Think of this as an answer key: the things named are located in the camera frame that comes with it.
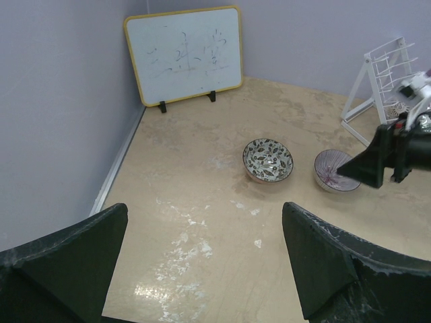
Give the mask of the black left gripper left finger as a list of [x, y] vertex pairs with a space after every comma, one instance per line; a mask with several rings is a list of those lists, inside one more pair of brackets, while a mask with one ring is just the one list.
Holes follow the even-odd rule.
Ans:
[[114, 322], [102, 312], [128, 223], [117, 203], [1, 252], [2, 322]]

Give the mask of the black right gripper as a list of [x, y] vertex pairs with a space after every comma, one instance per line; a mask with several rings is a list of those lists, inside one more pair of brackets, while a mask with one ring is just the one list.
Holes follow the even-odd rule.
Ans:
[[401, 183], [412, 170], [430, 171], [430, 114], [420, 114], [410, 130], [407, 115], [377, 127], [369, 146], [337, 169], [337, 174], [372, 188], [383, 185], [385, 168], [394, 166], [391, 180]]

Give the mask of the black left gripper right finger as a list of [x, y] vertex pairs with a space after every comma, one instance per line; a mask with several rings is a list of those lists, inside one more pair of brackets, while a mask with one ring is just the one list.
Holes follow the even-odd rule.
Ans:
[[308, 322], [430, 321], [430, 261], [368, 242], [293, 202], [283, 206], [282, 227]]

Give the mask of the white wire dish rack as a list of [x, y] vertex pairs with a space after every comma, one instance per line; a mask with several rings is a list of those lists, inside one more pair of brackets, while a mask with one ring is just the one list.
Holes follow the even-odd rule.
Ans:
[[[361, 135], [351, 122], [371, 108], [377, 111], [381, 124], [395, 120], [387, 116], [387, 108], [400, 102], [393, 90], [400, 81], [418, 74], [412, 67], [418, 58], [409, 55], [409, 50], [414, 45], [404, 37], [399, 37], [364, 54], [362, 67], [341, 112], [341, 126], [365, 146], [369, 145], [370, 141]], [[370, 84], [371, 95], [361, 104], [352, 106], [364, 80]]]

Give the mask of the white lattice pattern bowl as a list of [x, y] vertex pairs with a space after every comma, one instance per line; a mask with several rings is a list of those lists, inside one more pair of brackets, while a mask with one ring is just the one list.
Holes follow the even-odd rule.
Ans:
[[390, 119], [398, 118], [401, 114], [410, 111], [410, 107], [403, 102], [396, 102], [387, 108], [387, 116]]

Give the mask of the grey leaf pattern bowl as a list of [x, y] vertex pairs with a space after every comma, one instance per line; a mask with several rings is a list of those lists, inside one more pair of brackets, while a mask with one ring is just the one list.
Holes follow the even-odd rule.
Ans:
[[260, 138], [248, 143], [242, 152], [248, 176], [258, 183], [275, 184], [287, 179], [294, 160], [288, 148], [273, 139]]

